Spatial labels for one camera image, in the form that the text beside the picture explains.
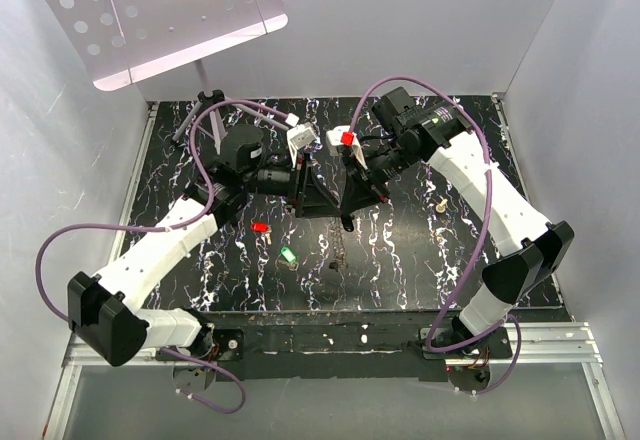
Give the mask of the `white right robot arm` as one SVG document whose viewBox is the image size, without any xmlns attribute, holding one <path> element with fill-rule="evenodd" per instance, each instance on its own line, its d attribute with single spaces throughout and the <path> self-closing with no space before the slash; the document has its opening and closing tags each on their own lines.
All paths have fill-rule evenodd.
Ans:
<svg viewBox="0 0 640 440">
<path fill-rule="evenodd" d="M 483 269 L 480 288 L 450 327 L 431 327 L 425 346 L 431 352 L 456 350 L 475 357 L 521 298 L 557 270 L 575 233 L 567 222 L 549 220 L 518 192 L 492 162 L 477 123 L 453 99 L 443 96 L 421 107 L 398 87 L 371 111 L 385 132 L 378 149 L 364 149 L 350 125 L 326 134 L 332 155 L 341 157 L 347 171 L 343 226 L 351 229 L 353 212 L 387 201 L 388 182 L 414 164 L 423 161 L 442 175 L 482 219 L 467 267 L 474 268 L 486 239 L 492 239 L 499 258 Z"/>
</svg>

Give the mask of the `key with green tag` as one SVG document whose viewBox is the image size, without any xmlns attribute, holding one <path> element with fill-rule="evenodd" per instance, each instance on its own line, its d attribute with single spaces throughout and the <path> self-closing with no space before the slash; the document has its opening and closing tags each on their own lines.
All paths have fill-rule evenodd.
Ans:
<svg viewBox="0 0 640 440">
<path fill-rule="evenodd" d="M 291 271 L 296 271 L 299 267 L 298 259 L 293 250 L 288 246 L 283 246 L 278 258 L 279 263 Z"/>
</svg>

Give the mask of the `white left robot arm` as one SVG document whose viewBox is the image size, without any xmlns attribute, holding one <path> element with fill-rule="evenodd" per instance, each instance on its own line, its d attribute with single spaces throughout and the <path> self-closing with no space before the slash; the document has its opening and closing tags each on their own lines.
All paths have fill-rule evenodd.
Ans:
<svg viewBox="0 0 640 440">
<path fill-rule="evenodd" d="M 114 367 L 144 348 L 178 347 L 193 360 L 211 357 L 214 326 L 203 315 L 147 310 L 143 303 L 196 246 L 237 218 L 251 194 L 281 196 L 298 217 L 339 217 L 337 199 L 313 173 L 305 150 L 317 139 L 308 123 L 288 130 L 288 153 L 276 161 L 260 128 L 232 128 L 204 177 L 159 222 L 160 232 L 146 234 L 93 276 L 80 272 L 70 280 L 71 330 Z"/>
</svg>

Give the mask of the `key with red tag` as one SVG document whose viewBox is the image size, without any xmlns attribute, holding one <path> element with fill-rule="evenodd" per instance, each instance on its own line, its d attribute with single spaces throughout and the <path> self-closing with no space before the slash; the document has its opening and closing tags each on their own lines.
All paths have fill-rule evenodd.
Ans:
<svg viewBox="0 0 640 440">
<path fill-rule="evenodd" d="M 251 231 L 263 237 L 267 244 L 271 243 L 272 228 L 267 223 L 254 222 L 251 224 Z"/>
</svg>

